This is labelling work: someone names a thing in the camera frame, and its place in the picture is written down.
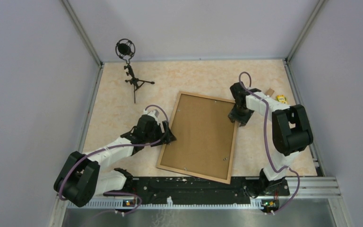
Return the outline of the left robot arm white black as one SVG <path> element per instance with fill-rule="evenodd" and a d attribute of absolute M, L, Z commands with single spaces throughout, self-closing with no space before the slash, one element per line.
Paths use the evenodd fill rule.
<path fill-rule="evenodd" d="M 152 111 L 145 108 L 137 124 L 113 142 L 87 153 L 74 151 L 68 156 L 53 186 L 60 200 L 83 207 L 96 195 L 118 192 L 130 196 L 133 175 L 122 168 L 107 173 L 105 169 L 145 147 L 176 141 L 165 111 L 157 105 L 151 107 Z"/>

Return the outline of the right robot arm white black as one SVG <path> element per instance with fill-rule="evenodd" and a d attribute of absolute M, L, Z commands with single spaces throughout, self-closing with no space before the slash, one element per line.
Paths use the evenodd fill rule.
<path fill-rule="evenodd" d="M 230 86 L 235 104 L 228 118 L 245 126 L 254 113 L 264 117 L 264 123 L 272 123 L 273 154 L 266 144 L 268 164 L 261 169 L 257 193 L 271 195 L 282 183 L 287 168 L 301 151 L 313 143 L 313 134 L 305 108 L 302 105 L 283 104 L 257 88 L 244 89 L 239 82 Z"/>

